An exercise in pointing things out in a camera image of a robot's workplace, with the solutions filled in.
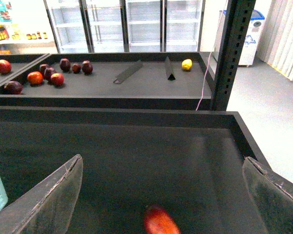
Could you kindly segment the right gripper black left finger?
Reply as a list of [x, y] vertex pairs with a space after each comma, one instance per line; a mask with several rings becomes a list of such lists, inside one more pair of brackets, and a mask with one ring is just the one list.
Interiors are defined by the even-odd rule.
[[67, 232], [83, 178], [83, 158], [75, 155], [0, 211], [0, 234]]

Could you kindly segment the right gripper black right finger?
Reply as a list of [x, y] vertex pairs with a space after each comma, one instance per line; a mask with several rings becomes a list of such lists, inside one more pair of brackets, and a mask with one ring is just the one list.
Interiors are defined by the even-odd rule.
[[293, 183], [252, 157], [242, 166], [249, 196], [267, 234], [293, 234]]

